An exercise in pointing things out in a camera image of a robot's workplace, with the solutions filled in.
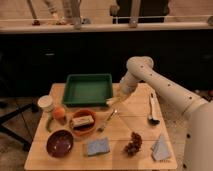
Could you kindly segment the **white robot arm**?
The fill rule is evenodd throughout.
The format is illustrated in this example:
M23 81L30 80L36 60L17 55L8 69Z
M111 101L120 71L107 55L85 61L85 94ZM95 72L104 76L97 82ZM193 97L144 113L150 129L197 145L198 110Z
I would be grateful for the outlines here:
M131 57L121 78L120 92L132 94L145 81L168 103L189 119L185 141L183 171L213 171L213 101L178 85L153 70L149 56Z

